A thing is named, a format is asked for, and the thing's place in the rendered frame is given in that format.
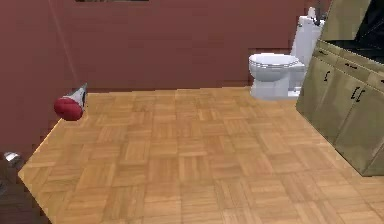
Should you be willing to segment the olive green vanity cabinet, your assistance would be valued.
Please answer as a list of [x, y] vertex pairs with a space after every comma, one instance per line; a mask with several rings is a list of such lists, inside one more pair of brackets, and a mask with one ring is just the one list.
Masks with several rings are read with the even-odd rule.
[[384, 176], [384, 52], [319, 40], [297, 111], [362, 176]]

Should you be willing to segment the white toilet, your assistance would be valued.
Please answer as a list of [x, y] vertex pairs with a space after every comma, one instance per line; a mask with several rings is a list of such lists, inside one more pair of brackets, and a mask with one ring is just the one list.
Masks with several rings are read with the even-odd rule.
[[263, 100], [297, 98], [324, 24], [323, 19], [300, 16], [289, 54], [251, 55], [248, 58], [253, 77], [250, 95]]

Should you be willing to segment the olive framed mirror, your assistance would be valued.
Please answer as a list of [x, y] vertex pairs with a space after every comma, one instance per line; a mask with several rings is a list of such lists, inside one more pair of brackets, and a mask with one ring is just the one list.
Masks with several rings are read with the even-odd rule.
[[384, 14], [384, 0], [332, 0], [320, 39], [354, 40], [366, 16]]

